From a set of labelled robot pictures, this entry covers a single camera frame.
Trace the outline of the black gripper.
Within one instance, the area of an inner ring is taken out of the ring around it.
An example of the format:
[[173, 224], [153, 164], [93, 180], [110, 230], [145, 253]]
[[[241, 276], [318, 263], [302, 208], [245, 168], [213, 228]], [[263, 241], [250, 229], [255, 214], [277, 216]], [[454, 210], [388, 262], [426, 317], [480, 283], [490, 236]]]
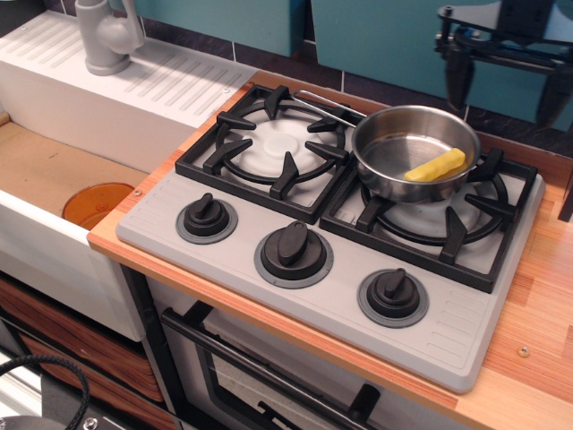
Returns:
[[537, 105], [538, 128], [553, 126], [572, 96], [572, 8], [557, 1], [495, 1], [438, 10], [435, 51], [445, 61], [449, 105], [466, 103], [475, 63], [547, 76]]

